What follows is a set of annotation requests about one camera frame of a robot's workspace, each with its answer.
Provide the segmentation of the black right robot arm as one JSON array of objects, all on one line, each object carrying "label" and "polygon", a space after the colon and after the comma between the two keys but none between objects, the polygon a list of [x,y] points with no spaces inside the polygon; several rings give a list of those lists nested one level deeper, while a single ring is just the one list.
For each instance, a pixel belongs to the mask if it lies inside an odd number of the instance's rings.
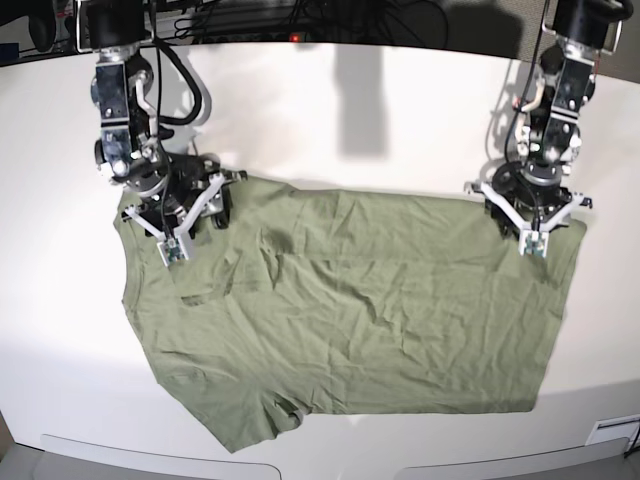
[{"label": "black right robot arm", "polygon": [[[157,35],[161,1],[78,1],[75,4],[75,41],[81,53],[98,60],[90,93],[100,114],[100,137],[95,143],[97,167],[114,185],[140,202],[123,212],[124,220],[138,222],[147,236],[176,238],[181,226],[195,234],[201,218],[211,218],[225,229],[232,207],[229,186],[240,173],[223,169],[212,157],[170,153],[164,141],[178,126],[200,115],[203,94],[172,47]],[[141,54],[153,48],[157,60],[168,59],[186,81],[193,98],[183,117],[165,116],[159,101],[147,98],[161,86],[160,63],[150,64]]]}]

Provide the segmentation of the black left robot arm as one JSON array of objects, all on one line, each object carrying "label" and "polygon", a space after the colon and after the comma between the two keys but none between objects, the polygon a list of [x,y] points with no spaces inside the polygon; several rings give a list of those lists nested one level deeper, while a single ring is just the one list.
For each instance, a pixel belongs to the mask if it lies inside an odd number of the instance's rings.
[{"label": "black left robot arm", "polygon": [[630,1],[560,1],[539,32],[554,44],[536,50],[504,145],[504,162],[479,186],[502,235],[513,234],[521,254],[544,256],[550,234],[589,197],[564,187],[582,145],[581,109],[591,100],[599,60],[613,54],[619,33],[634,13]]}]

